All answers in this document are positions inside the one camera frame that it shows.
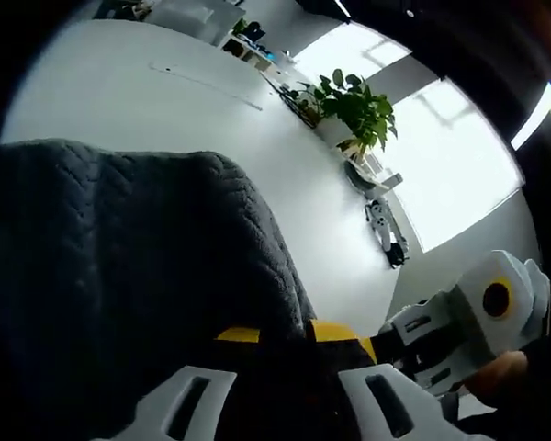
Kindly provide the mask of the person's right hand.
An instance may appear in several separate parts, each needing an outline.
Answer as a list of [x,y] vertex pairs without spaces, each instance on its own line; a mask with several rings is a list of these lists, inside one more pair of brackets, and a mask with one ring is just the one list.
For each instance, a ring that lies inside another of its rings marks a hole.
[[526,398],[527,367],[524,352],[505,352],[465,379],[463,384],[484,405],[501,408]]

